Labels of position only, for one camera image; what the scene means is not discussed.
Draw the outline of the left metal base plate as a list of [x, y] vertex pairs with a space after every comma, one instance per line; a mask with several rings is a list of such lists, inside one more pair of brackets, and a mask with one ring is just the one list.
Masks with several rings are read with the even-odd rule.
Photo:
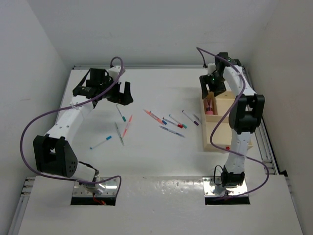
[[120, 183], [119, 178], [108, 180], [108, 177], [97, 177], [98, 181], [106, 180], [100, 184], [80, 184], [75, 182], [72, 196], [74, 197], [92, 197], [93, 194], [97, 197], [110, 197], [116, 196], [118, 186]]

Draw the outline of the beige compartment tray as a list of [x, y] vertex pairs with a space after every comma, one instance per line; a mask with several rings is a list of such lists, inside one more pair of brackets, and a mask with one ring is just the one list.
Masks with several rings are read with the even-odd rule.
[[[206, 152], [221, 152], [220, 149], [215, 148], [210, 143], [210, 136], [217, 123], [220, 121], [225, 112], [234, 102], [235, 96], [232, 92], [226, 91], [223, 94], [214, 97], [213, 92], [209, 92], [207, 98], [212, 98], [214, 100], [214, 109], [217, 112], [217, 115], [206, 115], [203, 99], [200, 100], [203, 150]], [[214, 144], [225, 149], [226, 146], [230, 147], [231, 139], [231, 128], [228, 123], [228, 117], [226, 117], [217, 128], [213, 136], [213, 142]]]

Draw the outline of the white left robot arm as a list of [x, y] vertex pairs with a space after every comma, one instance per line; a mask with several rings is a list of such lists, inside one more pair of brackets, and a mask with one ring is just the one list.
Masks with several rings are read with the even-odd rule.
[[136, 69], [120, 78], [130, 83], [133, 102], [105, 99], [63, 111], [48, 131], [65, 138], [77, 159], [100, 176], [197, 176], [209, 159], [201, 128], [187, 118], [200, 112], [199, 77], [204, 69]]

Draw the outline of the orange highlighter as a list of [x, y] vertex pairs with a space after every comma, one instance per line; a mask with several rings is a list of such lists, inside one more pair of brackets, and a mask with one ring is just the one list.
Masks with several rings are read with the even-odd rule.
[[124, 138], [124, 137], [126, 136], [126, 133], [127, 133], [128, 129], [129, 129], [129, 127], [130, 127], [130, 124], [131, 124], [131, 122], [132, 122], [132, 119], [133, 119], [133, 115], [130, 116], [130, 118], [129, 118], [127, 124], [126, 124], [126, 127], [125, 127], [125, 130], [124, 130], [124, 132], [123, 132], [122, 138]]

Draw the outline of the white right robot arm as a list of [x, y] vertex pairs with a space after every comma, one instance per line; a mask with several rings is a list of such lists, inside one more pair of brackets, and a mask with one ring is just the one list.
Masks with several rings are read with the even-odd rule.
[[215, 68], [200, 76], [201, 95], [218, 96], [226, 91], [228, 83], [235, 96], [233, 104], [223, 115], [228, 118], [232, 131], [228, 159], [221, 173], [221, 187], [241, 186], [245, 179], [245, 159], [252, 134], [260, 126], [265, 97], [257, 94], [247, 82], [239, 60], [231, 59], [226, 52], [215, 55]]

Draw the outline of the aluminium rail back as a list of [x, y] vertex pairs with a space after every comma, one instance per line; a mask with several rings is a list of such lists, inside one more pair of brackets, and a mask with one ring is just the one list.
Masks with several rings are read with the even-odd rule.
[[[109, 65], [77, 65], [72, 70], [87, 70], [89, 68], [108, 69]], [[202, 65], [126, 65], [127, 70], [131, 69], [202, 69]]]

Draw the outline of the aluminium rail left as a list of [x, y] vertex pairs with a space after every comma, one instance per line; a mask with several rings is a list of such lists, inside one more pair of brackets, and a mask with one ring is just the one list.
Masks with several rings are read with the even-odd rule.
[[11, 222], [9, 232], [8, 232], [9, 235], [17, 235], [19, 233], [23, 216], [24, 216], [24, 213], [25, 213], [25, 210], [26, 210], [26, 207], [27, 207], [30, 195], [31, 195], [31, 191], [34, 185], [34, 181], [35, 181], [35, 177], [26, 177], [24, 181], [20, 198], [19, 198], [16, 210], [14, 213], [14, 217]]

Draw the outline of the clear blue ballpoint pen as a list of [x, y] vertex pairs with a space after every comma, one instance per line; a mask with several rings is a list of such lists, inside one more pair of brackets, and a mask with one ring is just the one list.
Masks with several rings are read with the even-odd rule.
[[178, 132], [176, 132], [176, 131], [174, 131], [174, 130], [168, 129], [168, 128], [164, 127], [164, 126], [159, 126], [159, 128], [161, 128], [161, 129], [163, 129], [163, 130], [165, 130], [165, 131], [168, 131], [168, 132], [170, 132], [170, 133], [172, 133], [172, 134], [174, 134], [174, 135], [177, 135], [177, 136], [180, 136], [180, 137], [182, 137], [182, 138], [185, 138], [185, 136], [184, 136], [183, 134], [178, 133]]

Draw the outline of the pink eraser roll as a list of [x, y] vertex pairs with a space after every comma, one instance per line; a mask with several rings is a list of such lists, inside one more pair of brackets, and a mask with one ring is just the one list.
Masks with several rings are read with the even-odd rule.
[[206, 115], [217, 115], [217, 112], [214, 109], [214, 100], [212, 98], [204, 99], [203, 104]]

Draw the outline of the metal base plate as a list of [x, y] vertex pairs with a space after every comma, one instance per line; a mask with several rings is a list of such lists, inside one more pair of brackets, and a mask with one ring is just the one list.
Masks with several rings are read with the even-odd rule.
[[93, 194], [97, 197], [110, 197], [116, 196], [118, 186], [120, 183], [119, 178], [108, 180], [108, 177], [97, 177], [98, 181], [106, 180], [100, 184], [80, 184], [75, 182], [72, 196], [74, 197], [92, 197]]
[[207, 198], [235, 196], [248, 192], [245, 180], [241, 186], [230, 186], [230, 187], [223, 187], [220, 177], [215, 177], [215, 181], [213, 180], [213, 177], [203, 177], [202, 182], [204, 195]]

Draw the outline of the orange highlighter pen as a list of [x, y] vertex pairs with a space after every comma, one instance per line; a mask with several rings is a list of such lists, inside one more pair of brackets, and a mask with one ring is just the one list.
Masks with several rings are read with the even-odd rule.
[[167, 123], [163, 120], [161, 120], [160, 118], [158, 118], [155, 114], [153, 114], [151, 111], [148, 110], [143, 110], [145, 113], [147, 113], [149, 116], [151, 116], [154, 120], [156, 120], [157, 122], [159, 122], [161, 125], [166, 125]]

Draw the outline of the purple capped white marker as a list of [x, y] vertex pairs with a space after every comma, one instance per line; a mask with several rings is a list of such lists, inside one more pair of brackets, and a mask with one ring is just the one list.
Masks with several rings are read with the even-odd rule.
[[189, 119], [191, 120], [196, 126], [198, 126], [198, 122], [194, 120], [188, 113], [186, 113], [184, 110], [182, 110], [182, 113]]

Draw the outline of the red capped white marker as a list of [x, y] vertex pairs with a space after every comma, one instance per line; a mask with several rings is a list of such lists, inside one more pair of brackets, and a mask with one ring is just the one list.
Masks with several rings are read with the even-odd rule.
[[174, 118], [171, 114], [169, 114], [169, 117], [174, 120], [177, 124], [179, 124], [182, 128], [184, 128], [183, 124], [179, 122], [176, 118]]

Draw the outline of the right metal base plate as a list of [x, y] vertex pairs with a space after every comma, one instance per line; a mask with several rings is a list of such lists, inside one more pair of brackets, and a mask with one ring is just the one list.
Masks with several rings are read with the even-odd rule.
[[207, 198], [235, 196], [248, 192], [245, 180], [241, 186], [230, 186], [230, 187], [223, 187], [220, 177], [215, 177], [215, 181], [213, 180], [213, 177], [203, 177], [202, 182], [204, 195]]

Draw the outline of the light blue capped marker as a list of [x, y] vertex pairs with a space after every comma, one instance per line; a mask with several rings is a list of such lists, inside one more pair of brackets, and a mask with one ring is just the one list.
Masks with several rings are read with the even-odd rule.
[[105, 142], [107, 142], [108, 140], [110, 140], [111, 138], [112, 138], [112, 136], [108, 136], [108, 137], [106, 137], [102, 142], [97, 143], [97, 144], [94, 145], [94, 146], [91, 146], [89, 149], [95, 149], [95, 148], [97, 148], [98, 146], [100, 146], [100, 145], [104, 144]]

